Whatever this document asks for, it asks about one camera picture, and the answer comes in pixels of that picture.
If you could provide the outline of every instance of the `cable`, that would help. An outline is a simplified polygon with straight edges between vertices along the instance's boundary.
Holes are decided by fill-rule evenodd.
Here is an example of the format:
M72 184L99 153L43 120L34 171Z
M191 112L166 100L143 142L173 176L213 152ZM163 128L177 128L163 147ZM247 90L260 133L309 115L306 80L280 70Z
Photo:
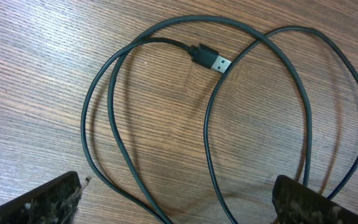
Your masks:
M226 215L229 217L230 221L232 223L238 223L236 221L236 219L233 217L232 213L230 212L230 209L227 207L224 198L222 196L222 193L219 189L219 185L218 182L216 180L216 175L214 173L214 169L213 169L213 163L212 163L212 158L211 158L211 153L209 150L209 142L208 142L208 122L209 122L209 117L210 117L210 113L211 113L211 109L212 109L212 105L213 105L213 101L214 98L216 96L216 94L218 93L219 87L221 86L221 84L223 83L224 79L227 77L228 73L230 72L231 68L233 68L235 66L235 64L247 53L249 52L253 47L255 47L259 42L263 42L264 44L266 44L276 55L277 57L282 61L282 63L284 64L284 66L286 66L288 72L290 73L291 77L294 79L295 85L298 89L298 91L300 92L300 96L301 99L303 101L304 107L305 107L305 113L306 113L306 158L305 158L305 173L304 173L304 178L303 178L303 185L307 186L308 185L308 179L309 179L309 173L310 173L310 158L311 158L311 140L312 140L312 130L311 130L311 107L310 107L310 103L309 103L309 99L308 96L306 94L305 88L303 87L303 84L300 80L299 75L297 74L295 68L293 67L293 65L291 64L291 61L289 61L289 59L287 58L287 56L271 41L269 40L267 37L276 34L278 32L281 31L286 31L286 30L300 30L303 32L309 32L312 34L317 35L318 37L320 37L321 39L323 39L331 48L334 49L334 51L338 54L338 56L342 59L342 61L346 64L346 66L348 67L348 69L351 71L353 77L355 78L357 84L358 84L358 74L356 72L356 70L354 69L354 67L351 65L351 63L348 61L348 59L346 58L346 56L339 50L339 48L328 38L326 37L324 34L320 33L317 30L311 29L311 28L307 28L307 27L299 27L299 26L288 26L288 27L281 27L275 30L272 30L271 32L263 35L260 32L256 31L255 29L232 19L228 19L228 18L224 18L224 17L217 17L217 16L182 16L182 17L176 17L173 19L168 19L166 21L160 22L154 26L152 26L151 28L147 29L146 31L144 31L143 33L141 33L141 35L139 35L134 41L132 41L132 43L126 47L124 47L123 49L121 49L120 51L118 51L117 53L115 53L102 67L102 69L98 72L97 76L95 77L95 79L93 80L85 102L84 102L84 107L83 107L83 113L82 113L82 117L81 117L81 140L83 143L83 148L84 148L84 152L85 152L85 156L86 159L89 163L89 165L91 166L91 168L94 170L94 172L96 173L96 175L105 183L107 184L110 188L112 188L113 190L115 190L116 192L118 192L119 194L123 195L124 197L128 198L129 200L135 202L136 204L138 204L139 206L141 206L142 208L144 208L145 210L147 210L149 213L151 213L153 216L155 216L161 223L169 223L171 224L172 221L166 216L166 214L164 213L164 211L158 206L157 202L153 199L153 197L151 196L150 192L147 190L146 186L144 185L144 183L140 180L139 175L128 155L128 152L124 146L124 143L119 135L118 129L117 129L117 125L116 125L116 121L114 118L114 105L113 105L113 98L114 98L114 87L116 84L116 78L119 72L119 69L122 65L122 63L124 62L125 58L127 57L128 53L136 46L138 45L142 45L142 44L146 44L149 42L165 42L165 43L169 43L169 44L173 44L176 45L178 47L181 47L183 49L185 49L191 56L193 56L193 61L195 61L195 54L194 54L194 46L192 46L191 48L181 42L177 42L175 40L171 40L171 39L165 39L165 38L149 38L154 32L163 29L165 27L171 26L173 24L177 24L177 23L181 23L181 22L193 22L193 21L204 21L204 22L218 22L218 23L222 23L222 24L226 24L229 26L233 26L235 28L238 28L250 35L253 35L255 38L257 38L257 40L255 42L253 42L252 44L250 44L246 49L244 49L234 60L233 62L231 62L230 66L227 67L226 71L223 73L222 77L219 79L219 81L217 82L212 94L211 94L211 98L209 99L209 103L207 105L207 109L206 109L206 116L205 116L205 120L204 120L204 145L205 145L205 150L206 150L206 157L207 157L207 162L208 162L208 167L209 167L209 173L211 175L211 180L213 182L214 185L214 189L216 192L216 195L218 197L219 202L222 205L223 210L225 211ZM211 58L209 59L214 59L214 57L221 59L220 56L216 55L215 53L210 54L209 56L211 56ZM111 74L111 78L110 78L110 82L109 82L109 91L108 91L108 114L109 114L109 122L111 125L111 129L113 132L113 135L116 139L117 145L120 148L120 151L122 153L122 155L124 156L127 165L129 167L129 169L132 172L132 175L134 176L136 182L138 183L140 189L143 191L144 195L146 196L146 198L148 199L148 201L150 202L150 204L153 206L153 208L155 210L153 210L150 206L146 205L144 202L140 201L138 198L135 198L134 196L132 196L131 194L127 193L126 191L124 191L123 189L119 188L118 186L116 186L115 184L113 184L112 182L110 182L99 170L98 168L95 166L94 162L92 161L92 158L90 156L90 152L86 143L86 132L85 132L85 124L86 124L86 112L89 106L89 102L91 99L91 95L95 89L95 86L97 84L97 82L99 81L99 79L101 78L101 76L103 75L103 73L107 70L107 68L110 66L110 64L113 63L113 61L115 61L115 59L117 59L117 62L114 66L114 69L112 71ZM212 66L215 70L221 71L221 67L214 67ZM353 163L351 169L349 170L349 172L346 174L345 178L343 178L343 180L341 181L341 183L335 188L335 190L330 194L330 196L328 198L333 198L342 188L343 186L346 184L346 182L350 179L351 175L354 173L354 171L357 169L358 166L358 156L356 161Z

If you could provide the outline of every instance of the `usb plug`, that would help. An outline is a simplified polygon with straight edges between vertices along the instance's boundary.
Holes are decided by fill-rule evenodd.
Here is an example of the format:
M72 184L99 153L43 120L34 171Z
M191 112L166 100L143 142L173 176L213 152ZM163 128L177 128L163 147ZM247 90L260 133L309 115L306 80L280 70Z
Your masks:
M198 47L192 45L190 54L192 56L192 61L220 73L224 73L231 63L228 59L219 56L218 51L205 46L204 44L199 44Z

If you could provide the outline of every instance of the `silver metal connector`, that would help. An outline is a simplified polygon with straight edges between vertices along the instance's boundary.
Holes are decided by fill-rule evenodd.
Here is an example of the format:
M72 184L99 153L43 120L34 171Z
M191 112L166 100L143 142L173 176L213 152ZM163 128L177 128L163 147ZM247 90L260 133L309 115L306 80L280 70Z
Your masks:
M212 65L211 69L218 71L220 73L224 73L228 66L230 65L231 61L221 56L218 56Z

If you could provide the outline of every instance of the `wooden surface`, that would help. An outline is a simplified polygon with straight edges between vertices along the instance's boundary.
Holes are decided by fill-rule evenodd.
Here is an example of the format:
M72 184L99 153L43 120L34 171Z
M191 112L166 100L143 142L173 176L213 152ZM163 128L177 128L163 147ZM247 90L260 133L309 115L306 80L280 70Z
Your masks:
M75 170L82 180L95 177L77 223L157 223L94 175L81 146L80 114L92 79L110 55L155 23L186 14L230 17L261 32L314 27L358 71L358 1L0 1L0 205ZM200 22L156 36L201 42L227 58L253 41L233 28ZM288 32L272 40L308 92L310 188L327 196L358 153L358 87L317 38ZM90 147L112 180L144 199L109 128L108 77L91 102ZM229 223L211 185L202 137L204 110L218 78L166 44L139 47L119 74L114 104L122 138L175 223ZM305 122L295 85L260 45L238 63L214 105L210 141L226 202L240 223L270 223L276 176L301 176ZM358 170L334 201L358 214Z

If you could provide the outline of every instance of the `wood grain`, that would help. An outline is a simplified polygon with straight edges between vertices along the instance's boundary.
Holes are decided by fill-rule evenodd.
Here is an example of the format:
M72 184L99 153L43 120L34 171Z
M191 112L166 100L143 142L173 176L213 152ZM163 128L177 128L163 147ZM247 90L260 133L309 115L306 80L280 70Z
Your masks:
M0 1L0 205L69 170L96 177L80 140L88 87L107 58L155 23L187 14L230 17L261 32L317 28L358 71L358 1ZM204 43L234 58L253 39L211 23L179 24L156 36ZM358 153L358 87L328 46L288 32L272 37L298 70L313 111L310 188L328 195ZM94 157L120 186L144 199L109 128L108 74L91 102ZM219 75L166 44L139 47L118 78L122 138L150 191L175 223L229 223L204 154L204 110ZM275 218L279 174L301 176L304 112L280 61L263 45L241 60L214 104L210 141L226 202L240 223ZM334 199L358 214L358 170ZM157 223L98 178L77 223Z

